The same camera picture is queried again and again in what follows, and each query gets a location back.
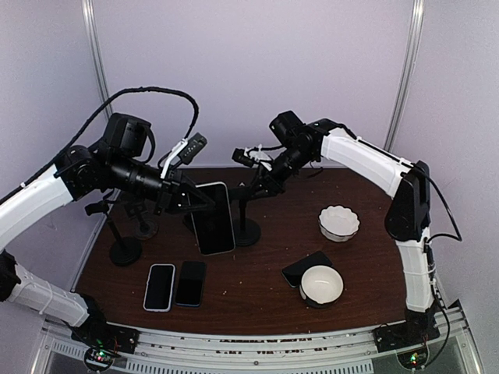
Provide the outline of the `silver smartphone black screen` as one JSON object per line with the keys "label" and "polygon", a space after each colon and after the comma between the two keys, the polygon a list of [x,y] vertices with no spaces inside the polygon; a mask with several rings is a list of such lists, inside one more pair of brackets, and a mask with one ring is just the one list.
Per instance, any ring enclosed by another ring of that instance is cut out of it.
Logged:
{"label": "silver smartphone black screen", "polygon": [[227,185],[208,182],[196,187],[214,201],[214,209],[191,214],[200,253],[210,256],[232,251],[235,236]]}

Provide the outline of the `black round-base clamp phone stand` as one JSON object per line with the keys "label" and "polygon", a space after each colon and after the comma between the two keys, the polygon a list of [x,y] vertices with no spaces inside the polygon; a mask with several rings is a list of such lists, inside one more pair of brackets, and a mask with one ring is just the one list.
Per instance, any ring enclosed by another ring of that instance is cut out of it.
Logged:
{"label": "black round-base clamp phone stand", "polygon": [[228,190],[229,202],[238,202],[239,217],[232,220],[235,244],[237,247],[249,247],[255,245],[261,237],[259,224],[249,219],[246,215],[247,203],[250,201],[250,188],[240,182],[236,187]]}

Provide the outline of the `white-cased smartphone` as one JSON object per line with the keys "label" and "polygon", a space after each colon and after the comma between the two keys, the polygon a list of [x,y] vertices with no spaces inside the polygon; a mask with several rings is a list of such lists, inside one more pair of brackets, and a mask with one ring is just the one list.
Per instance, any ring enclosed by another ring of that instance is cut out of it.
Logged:
{"label": "white-cased smartphone", "polygon": [[143,308],[148,312],[168,312],[172,306],[175,266],[170,263],[150,267]]}

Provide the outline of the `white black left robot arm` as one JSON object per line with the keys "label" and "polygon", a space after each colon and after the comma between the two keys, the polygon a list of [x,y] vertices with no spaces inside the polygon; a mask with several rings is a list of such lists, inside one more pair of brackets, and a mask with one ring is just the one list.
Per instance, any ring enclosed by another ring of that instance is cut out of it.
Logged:
{"label": "white black left robot arm", "polygon": [[96,346],[112,338],[111,327],[92,298],[60,288],[33,273],[8,253],[7,246],[25,231],[55,218],[68,228],[77,223],[74,203],[87,195],[119,189],[154,203],[154,212],[193,213],[214,206],[179,170],[207,145],[200,133],[182,138],[167,154],[162,168],[139,161],[151,124],[132,115],[114,113],[102,137],[91,146],[62,151],[33,181],[1,204],[1,300],[18,303],[41,315],[60,319]]}

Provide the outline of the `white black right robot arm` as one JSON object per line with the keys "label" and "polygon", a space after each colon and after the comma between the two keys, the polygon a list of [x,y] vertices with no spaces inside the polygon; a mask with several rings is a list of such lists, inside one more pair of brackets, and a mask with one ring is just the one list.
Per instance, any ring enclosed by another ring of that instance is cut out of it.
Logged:
{"label": "white black right robot arm", "polygon": [[264,146],[242,152],[257,166],[251,198],[282,194],[285,182],[311,161],[333,161],[377,187],[387,201],[382,227],[398,250],[405,283],[405,319],[392,333],[407,344],[438,337],[427,164],[388,153],[328,118],[305,123],[286,111],[269,128],[278,139],[276,156]]}

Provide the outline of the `clear-base metal phone stand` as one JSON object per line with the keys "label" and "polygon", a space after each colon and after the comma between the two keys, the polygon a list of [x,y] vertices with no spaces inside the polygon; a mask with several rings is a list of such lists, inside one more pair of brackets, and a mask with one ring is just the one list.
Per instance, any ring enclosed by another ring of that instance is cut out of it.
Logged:
{"label": "clear-base metal phone stand", "polygon": [[157,221],[149,216],[149,211],[143,200],[130,201],[124,206],[127,217],[136,221],[133,236],[140,241],[153,238],[159,231]]}

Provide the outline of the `black gooseneck phone stand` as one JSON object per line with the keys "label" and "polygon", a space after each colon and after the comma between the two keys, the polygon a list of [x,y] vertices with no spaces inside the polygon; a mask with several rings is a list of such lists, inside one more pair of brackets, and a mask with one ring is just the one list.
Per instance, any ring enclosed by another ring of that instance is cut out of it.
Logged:
{"label": "black gooseneck phone stand", "polygon": [[116,266],[129,266],[135,263],[142,254],[142,245],[140,241],[134,237],[122,237],[115,222],[110,217],[109,205],[105,201],[91,203],[85,206],[87,216],[97,213],[105,215],[105,223],[111,230],[115,239],[109,249],[109,258]]}

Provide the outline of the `white scalloped dish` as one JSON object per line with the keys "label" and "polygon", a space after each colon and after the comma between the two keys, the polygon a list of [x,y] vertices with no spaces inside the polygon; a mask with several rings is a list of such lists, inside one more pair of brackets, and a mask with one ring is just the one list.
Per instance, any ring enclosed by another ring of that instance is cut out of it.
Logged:
{"label": "white scalloped dish", "polygon": [[333,242],[347,242],[359,230],[358,215],[344,206],[328,206],[318,216],[320,233]]}

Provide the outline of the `blue-edged black smartphone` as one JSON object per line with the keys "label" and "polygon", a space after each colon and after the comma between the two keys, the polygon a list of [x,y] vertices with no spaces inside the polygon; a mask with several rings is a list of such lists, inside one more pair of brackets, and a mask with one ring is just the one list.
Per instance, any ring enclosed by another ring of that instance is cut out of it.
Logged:
{"label": "blue-edged black smartphone", "polygon": [[201,261],[185,261],[180,270],[179,282],[175,293],[176,305],[199,307],[203,296],[206,276],[206,263]]}

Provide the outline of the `dark smartphone under bowl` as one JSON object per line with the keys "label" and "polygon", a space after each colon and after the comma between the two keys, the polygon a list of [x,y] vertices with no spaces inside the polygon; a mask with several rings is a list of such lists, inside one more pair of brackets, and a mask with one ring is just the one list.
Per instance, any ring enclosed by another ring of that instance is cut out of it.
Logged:
{"label": "dark smartphone under bowl", "polygon": [[332,267],[331,260],[322,251],[314,252],[284,267],[281,274],[291,288],[297,288],[301,283],[303,274],[310,267],[319,265]]}

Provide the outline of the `white round bowl black rim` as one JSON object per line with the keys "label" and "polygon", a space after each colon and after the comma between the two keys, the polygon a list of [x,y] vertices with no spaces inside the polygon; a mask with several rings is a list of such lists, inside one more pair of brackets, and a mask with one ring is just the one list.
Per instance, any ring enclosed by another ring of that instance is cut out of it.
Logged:
{"label": "white round bowl black rim", "polygon": [[312,308],[324,309],[335,303],[344,290],[340,273],[330,266],[316,265],[306,270],[301,278],[299,293]]}

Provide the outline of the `aluminium front rail frame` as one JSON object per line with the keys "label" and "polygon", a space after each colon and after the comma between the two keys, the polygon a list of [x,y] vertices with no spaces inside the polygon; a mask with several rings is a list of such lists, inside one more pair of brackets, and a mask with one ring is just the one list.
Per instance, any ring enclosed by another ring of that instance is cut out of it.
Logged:
{"label": "aluminium front rail frame", "polygon": [[[136,327],[136,350],[120,353],[103,373],[485,373],[468,321],[460,306],[447,309],[448,342],[441,313],[441,336],[427,343],[430,366],[407,369],[402,358],[424,346],[381,352],[377,326],[325,333],[285,335],[206,335]],[[47,318],[28,373],[92,373],[83,363],[87,346],[71,339],[71,331]]]}

